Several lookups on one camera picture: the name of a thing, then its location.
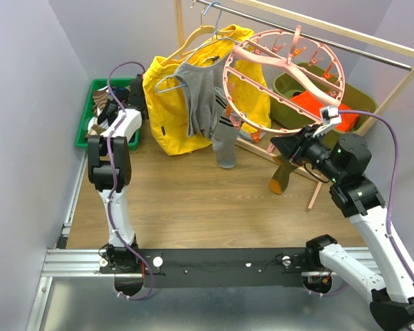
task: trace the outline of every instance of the orange cloth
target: orange cloth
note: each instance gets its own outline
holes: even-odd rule
[[[296,97],[291,98],[291,101],[296,103],[298,106],[303,107],[303,109],[307,110],[308,112],[319,117],[319,109],[324,107],[324,105],[321,104],[313,95],[311,95],[309,91],[302,92]],[[347,105],[344,105],[343,103],[340,104],[339,109],[351,110],[351,108],[349,108]],[[350,132],[351,128],[356,124],[358,117],[358,114],[341,114],[342,123],[336,126],[336,130]]]

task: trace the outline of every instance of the green basket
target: green basket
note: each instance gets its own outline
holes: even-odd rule
[[[116,78],[110,81],[112,87],[125,88],[130,84],[130,78]],[[92,108],[94,106],[94,100],[92,98],[92,91],[99,90],[108,85],[107,79],[94,79],[90,84],[88,98],[84,106],[83,114],[81,116],[80,126],[78,128],[77,137],[75,138],[75,145],[78,148],[88,149],[88,142],[86,141],[86,134],[88,133],[88,125],[91,118],[94,117]],[[137,130],[132,139],[129,141],[129,150],[136,150],[139,142],[139,130]]]
[[[298,63],[297,65],[306,68],[309,72],[312,72],[317,76],[321,77],[324,74],[324,69],[317,66],[310,67],[307,63]],[[336,79],[336,77],[332,77],[329,81],[334,83]],[[329,91],[329,89],[321,83],[316,81],[313,81],[313,83],[315,83],[315,85],[324,92]],[[284,73],[279,75],[273,81],[273,91],[283,97],[291,99],[294,92],[303,92],[305,89],[294,78]],[[374,112],[377,109],[377,103],[374,99],[347,83],[345,84],[345,93],[342,103],[354,110]],[[274,100],[273,98],[270,98],[270,115],[272,119],[276,120],[287,129],[297,129],[312,123],[308,117],[297,113],[295,110]],[[356,133],[362,127],[367,118],[367,116],[360,115],[354,127],[351,129],[351,132]],[[332,148],[339,139],[339,136],[344,133],[345,132],[339,130],[331,130],[325,135],[323,142]]]

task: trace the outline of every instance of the blue hanger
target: blue hanger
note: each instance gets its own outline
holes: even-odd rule
[[[205,16],[206,14],[207,14],[207,12],[208,12],[208,10],[210,9],[210,7],[212,6],[212,5],[214,5],[215,3],[217,3],[217,4],[219,4],[219,5],[221,5],[220,4],[220,2],[218,2],[218,1],[214,1],[214,2],[211,2],[208,6],[207,6],[207,8],[203,11],[203,15]],[[213,43],[214,41],[219,41],[219,40],[223,40],[223,39],[228,39],[228,40],[231,40],[233,43],[239,43],[238,41],[236,41],[236,40],[234,40],[234,39],[232,39],[232,38],[230,38],[230,37],[222,37],[222,38],[218,38],[218,23],[219,23],[219,19],[221,18],[221,14],[222,14],[222,10],[220,9],[219,10],[219,15],[218,15],[218,18],[217,18],[217,20],[216,20],[216,24],[215,24],[215,31],[213,32],[213,36],[212,36],[212,39],[208,42],[208,43],[203,43],[202,45],[200,45],[196,50],[194,50],[193,51],[193,53],[192,54],[190,54],[188,57],[187,57],[187,59],[185,59],[184,60],[184,62],[187,62],[193,55],[194,55],[194,53],[196,53],[198,50],[200,50],[200,49],[202,49],[202,48],[204,48],[204,47],[206,47],[206,46],[208,46],[208,45],[210,45],[211,43]],[[169,79],[169,78],[175,78],[175,76],[173,75],[173,74],[170,74],[170,75],[168,75],[168,76],[165,76],[161,81],[159,81],[158,83],[157,83],[157,85],[155,86],[155,92],[156,93],[164,93],[164,92],[167,92],[167,91],[171,91],[171,90],[176,90],[177,88],[182,88],[182,87],[184,87],[184,86],[187,86],[187,84],[186,83],[184,83],[184,84],[181,84],[181,85],[178,85],[178,86],[174,86],[174,87],[172,87],[172,88],[167,88],[167,89],[165,89],[165,90],[161,90],[161,91],[158,91],[158,86],[163,82],[163,81],[165,81],[166,79]]]

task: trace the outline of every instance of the white wall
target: white wall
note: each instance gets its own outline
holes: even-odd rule
[[[49,2],[91,78],[106,77],[117,64],[127,60],[137,60],[148,67],[154,56],[166,57],[177,49],[175,13],[171,0],[115,2],[107,0],[49,0]],[[316,5],[313,0],[266,0],[266,2],[373,34],[391,0],[326,0],[320,1],[319,5]],[[199,27],[199,14],[204,8],[204,5],[196,3],[193,9],[189,9],[191,3],[191,0],[183,1],[186,37]],[[288,28],[294,29],[297,25],[290,19],[282,19],[231,0],[223,0],[221,3],[224,6],[256,15]],[[217,15],[218,10],[211,8],[204,17],[204,24],[214,25]],[[219,27],[222,28],[232,23],[251,28],[255,32],[271,29],[226,12],[221,16]],[[362,50],[365,48],[363,43],[342,39],[329,32],[304,24],[302,24],[302,31],[336,42],[343,41],[351,47]],[[336,53],[342,60],[346,74],[349,74],[359,57],[339,50],[336,50]],[[135,69],[129,67],[122,68],[118,71],[117,76],[131,76],[133,73],[137,73],[137,70],[133,70]],[[267,77],[268,84],[271,84],[271,81],[272,77]]]
[[[414,48],[414,0],[394,0],[375,34],[402,45]],[[389,54],[369,47],[378,54]],[[410,59],[394,59],[413,63]],[[383,101],[405,71],[362,59],[350,79],[378,101]],[[385,112],[393,124],[400,143],[400,168],[397,177],[393,222],[403,242],[414,258],[414,81]],[[386,127],[376,124],[367,134],[373,160],[368,175],[376,182],[386,200],[393,167],[393,143]]]
[[[0,331],[26,328],[78,170],[87,89],[48,2],[0,1]]]

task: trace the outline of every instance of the clothes hanger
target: clothes hanger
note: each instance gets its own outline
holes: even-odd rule
[[[210,7],[213,5],[213,4],[215,4],[215,3],[218,3],[219,5],[220,5],[220,2],[218,2],[218,1],[214,1],[214,2],[211,2],[206,8],[205,8],[205,10],[203,10],[202,12],[201,12],[201,22],[202,22],[202,16],[204,16],[205,14],[207,14],[207,12],[208,12],[208,10],[210,9]],[[232,38],[230,38],[230,37],[222,37],[222,38],[218,38],[218,33],[219,33],[219,31],[218,31],[218,23],[219,23],[219,19],[221,18],[221,14],[222,14],[222,10],[219,10],[219,15],[218,15],[218,18],[217,18],[217,20],[216,20],[216,24],[215,24],[215,27],[214,27],[214,32],[213,32],[213,35],[212,35],[212,39],[209,41],[209,42],[207,42],[207,43],[203,43],[202,45],[200,45],[198,48],[196,48],[194,51],[193,51],[193,53],[192,54],[190,54],[185,60],[184,60],[184,62],[187,62],[193,55],[194,55],[194,53],[196,53],[198,50],[200,50],[200,49],[202,49],[202,48],[204,48],[204,47],[206,47],[206,46],[209,46],[209,45],[211,45],[212,43],[215,43],[215,42],[217,42],[217,41],[219,41],[219,40],[224,40],[224,39],[228,39],[228,40],[231,40],[233,43],[235,43],[235,44],[238,44],[239,42],[237,41],[237,40],[234,40],[234,39],[232,39]],[[167,92],[167,91],[171,91],[171,90],[176,90],[177,88],[182,88],[183,86],[187,86],[187,84],[186,83],[184,83],[184,84],[181,84],[181,85],[178,85],[178,86],[174,86],[174,87],[172,87],[172,88],[167,88],[167,89],[165,89],[165,90],[158,90],[158,87],[159,87],[159,85],[163,82],[163,81],[165,81],[165,80],[167,80],[167,79],[169,79],[169,78],[175,78],[175,76],[173,75],[173,74],[170,74],[170,75],[168,75],[168,76],[165,76],[161,81],[159,81],[158,83],[157,83],[157,85],[155,86],[155,92],[156,93],[164,93],[164,92]]]
[[[188,36],[187,40],[184,42],[183,46],[181,46],[179,49],[177,49],[174,53],[172,53],[167,59],[165,59],[162,62],[162,65],[165,66],[171,59],[174,59],[177,55],[180,55],[181,58],[184,58],[185,56],[189,55],[190,53],[193,53],[194,50],[191,50],[189,52],[186,52],[184,54],[182,54],[182,52],[184,50],[186,50],[188,48],[188,46],[198,37],[202,36],[203,34],[213,34],[215,33],[215,31],[217,30],[216,26],[205,26],[203,24],[202,21],[202,17],[207,13],[208,8],[211,6],[208,5],[204,7],[204,9],[201,12],[201,25],[198,29],[196,29],[195,31],[193,31],[190,36]],[[223,35],[223,36],[227,36],[230,35],[231,33],[233,33],[234,30],[220,30],[218,31],[218,34]]]

